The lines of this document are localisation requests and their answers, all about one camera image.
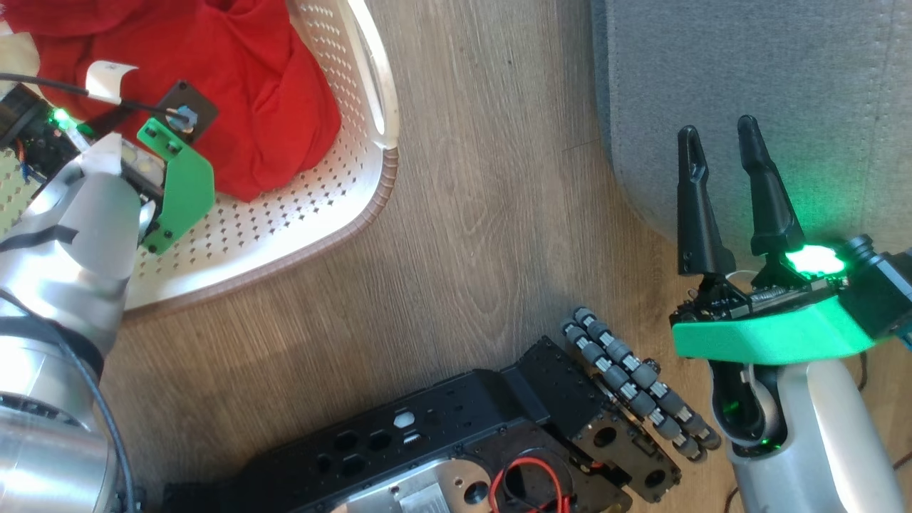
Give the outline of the red cloth garment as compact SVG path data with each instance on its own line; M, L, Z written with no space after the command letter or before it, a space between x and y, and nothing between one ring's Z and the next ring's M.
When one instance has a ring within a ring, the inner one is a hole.
M36 46L37 75L84 86L96 61L130 65L123 97L157 104L180 79L215 104L195 144L221 194L253 202L328 153L340 114L286 0L0 0Z

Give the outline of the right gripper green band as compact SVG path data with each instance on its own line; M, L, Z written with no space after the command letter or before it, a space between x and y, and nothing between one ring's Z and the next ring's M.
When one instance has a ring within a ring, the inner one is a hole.
M723 246L709 198L709 165L696 127L678 131L678 275L704 275L670 316L675 351L713 363L792 365L847 358L870 350L839 296L848 265L834 248L807 243L752 115L738 120L740 163L750 181L750 252L765 257L750 290L732 281L737 268Z

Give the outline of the cream perforated laundry basket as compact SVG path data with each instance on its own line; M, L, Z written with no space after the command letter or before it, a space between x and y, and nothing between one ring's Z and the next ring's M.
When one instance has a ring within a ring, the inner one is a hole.
M141 249L128 282L125 311L264 275L331 247L377 217L392 190L390 163L398 142L398 106L390 62L364 0L305 0L287 6L338 106L340 129L316 166L289 185L243 202L215 191L208 214L163 254ZM0 38L0 61L28 33ZM123 78L133 67L111 61L89 66L85 85L50 79L32 91L82 123L125 100ZM0 236L16 220L0 211Z

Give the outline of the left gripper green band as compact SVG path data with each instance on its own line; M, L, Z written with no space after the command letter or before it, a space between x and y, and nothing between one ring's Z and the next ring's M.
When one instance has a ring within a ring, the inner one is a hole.
M149 118L125 138L118 129L139 107L124 102L108 113L79 121L23 83L0 93L0 211L26 205L48 188L68 163L94 165L105 150L89 150L104 137L120 162L115 171L133 186L141 203L140 243L163 254L205 217L215 202L214 168L195 143L183 142L148 108Z

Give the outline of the grey fabric sofa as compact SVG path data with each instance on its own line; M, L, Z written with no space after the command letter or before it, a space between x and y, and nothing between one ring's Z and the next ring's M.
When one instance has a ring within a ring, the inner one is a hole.
M808 239L912 247L912 0L591 0L599 122L641 220L677 236L677 135L709 162L723 243L747 266L742 115L758 120Z

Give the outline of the grey roller omni wheel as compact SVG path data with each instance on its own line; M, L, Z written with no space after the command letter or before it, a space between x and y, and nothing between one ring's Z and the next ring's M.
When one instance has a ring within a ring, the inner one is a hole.
M720 435L660 379L658 365L639 358L593 311L574 309L559 331L596 371L607 392L636 419L650 423L682 457L697 463L721 448Z

